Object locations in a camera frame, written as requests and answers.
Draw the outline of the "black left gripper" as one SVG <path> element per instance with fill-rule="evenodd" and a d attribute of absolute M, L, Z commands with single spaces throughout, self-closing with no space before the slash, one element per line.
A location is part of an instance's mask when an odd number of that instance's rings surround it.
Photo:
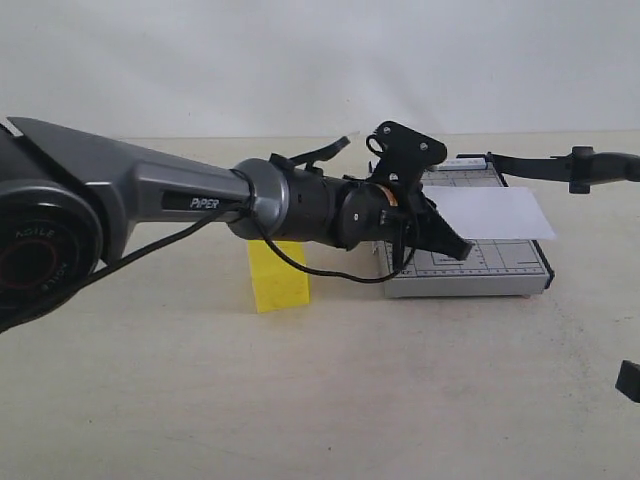
<path fill-rule="evenodd" d="M 472 243 L 422 191 L 422 175 L 445 160 L 447 147 L 391 120 L 382 122 L 365 144 L 377 164 L 363 178 L 345 179 L 344 248 L 386 241 L 398 250 L 414 248 L 466 260 Z"/>

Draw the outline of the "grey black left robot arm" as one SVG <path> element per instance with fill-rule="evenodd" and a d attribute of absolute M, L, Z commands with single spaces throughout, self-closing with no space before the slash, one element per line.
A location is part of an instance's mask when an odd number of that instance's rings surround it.
<path fill-rule="evenodd" d="M 86 286 L 146 256 L 128 252 L 142 223 L 222 222 L 244 240 L 314 242 L 345 251 L 392 248 L 397 276 L 419 251 L 456 260 L 472 244 L 441 216 L 422 177 L 447 154 L 439 141 L 387 121 L 367 138 L 365 177 L 328 176 L 349 139 L 231 168 L 27 117 L 1 126 L 1 327 L 61 307 Z"/>

